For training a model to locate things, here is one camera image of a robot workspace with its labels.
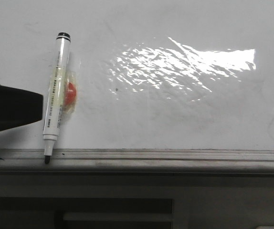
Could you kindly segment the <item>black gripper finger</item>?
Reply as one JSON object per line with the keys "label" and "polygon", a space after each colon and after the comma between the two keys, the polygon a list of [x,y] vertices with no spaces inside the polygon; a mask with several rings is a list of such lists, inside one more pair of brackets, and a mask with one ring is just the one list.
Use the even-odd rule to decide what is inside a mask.
{"label": "black gripper finger", "polygon": [[0,131],[42,120],[43,95],[0,85]]}

